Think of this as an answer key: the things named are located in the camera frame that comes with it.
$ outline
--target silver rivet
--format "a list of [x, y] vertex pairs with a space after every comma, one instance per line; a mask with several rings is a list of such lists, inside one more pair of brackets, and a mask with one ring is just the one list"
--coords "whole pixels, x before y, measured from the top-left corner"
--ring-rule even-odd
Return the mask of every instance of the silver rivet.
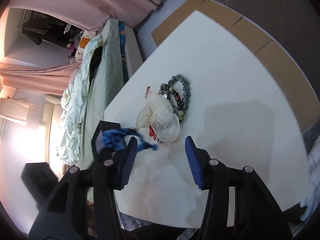
[[211, 159], [211, 160], [209, 160], [209, 164], [212, 165], [212, 166], [216, 166], [216, 165], [219, 164], [219, 161], [216, 160], [216, 159]]
[[103, 164], [105, 166], [111, 166], [113, 164], [113, 160], [105, 160]]
[[251, 166], [245, 166], [245, 167], [244, 167], [244, 170], [245, 170], [246, 172], [253, 172], [253, 168], [252, 168]]
[[69, 172], [70, 173], [76, 173], [78, 171], [78, 167], [75, 167], [75, 166], [73, 166], [73, 167], [71, 167], [70, 169], [69, 169]]

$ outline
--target blue rope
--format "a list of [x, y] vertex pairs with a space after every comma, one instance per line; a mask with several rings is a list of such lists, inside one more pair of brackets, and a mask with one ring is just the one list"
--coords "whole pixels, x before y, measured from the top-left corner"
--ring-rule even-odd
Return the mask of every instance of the blue rope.
[[138, 145], [138, 152], [144, 149], [152, 148], [154, 151], [157, 149], [156, 144], [147, 143], [143, 136], [134, 129], [122, 128], [119, 130], [111, 129], [102, 132], [102, 142], [104, 143], [105, 148], [112, 149], [114, 151], [119, 151], [125, 148], [126, 144], [124, 137], [127, 135], [138, 136], [141, 140], [141, 143]]

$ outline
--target beaded bracelet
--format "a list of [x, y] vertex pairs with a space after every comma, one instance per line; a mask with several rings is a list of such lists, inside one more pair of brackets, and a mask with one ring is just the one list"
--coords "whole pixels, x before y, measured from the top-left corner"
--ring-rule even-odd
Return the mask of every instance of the beaded bracelet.
[[[179, 93], [174, 90], [172, 85], [175, 82], [180, 81], [183, 85], [183, 99], [179, 96]], [[173, 76], [167, 84], [162, 84], [160, 86], [159, 94], [161, 94], [164, 98], [170, 100], [170, 95], [174, 96], [174, 99], [177, 102], [177, 106], [173, 107], [173, 112], [178, 116], [179, 121], [182, 121], [185, 117], [185, 112], [188, 110], [188, 103], [190, 97], [190, 87], [188, 80], [183, 77], [181, 74]]]

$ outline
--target tan cardboard strip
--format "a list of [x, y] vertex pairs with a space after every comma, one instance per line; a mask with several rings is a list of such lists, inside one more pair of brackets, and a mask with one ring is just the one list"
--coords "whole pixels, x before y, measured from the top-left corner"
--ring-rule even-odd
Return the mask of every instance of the tan cardboard strip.
[[272, 41], [241, 14], [211, 0], [187, 0], [151, 34], [159, 46], [191, 13], [199, 10], [236, 36], [268, 69], [285, 94], [304, 131], [320, 117], [320, 103], [298, 65], [277, 42]]

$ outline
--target tabletop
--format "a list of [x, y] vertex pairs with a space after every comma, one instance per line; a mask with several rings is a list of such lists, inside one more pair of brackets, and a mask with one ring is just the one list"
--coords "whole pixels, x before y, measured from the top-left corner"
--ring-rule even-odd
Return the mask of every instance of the tabletop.
[[[194, 184], [184, 150], [189, 135], [228, 167], [252, 166], [282, 210], [308, 194], [305, 147], [281, 89], [247, 47], [198, 11], [137, 70], [105, 110], [104, 120], [134, 127], [145, 107], [146, 88], [158, 92], [179, 73], [189, 80], [191, 92], [180, 134], [157, 151], [137, 154], [129, 184], [116, 191], [121, 212], [158, 224], [200, 227], [208, 192]], [[174, 87], [182, 93], [182, 86]], [[147, 129], [140, 132], [153, 142]], [[230, 188], [228, 226], [233, 220]]]

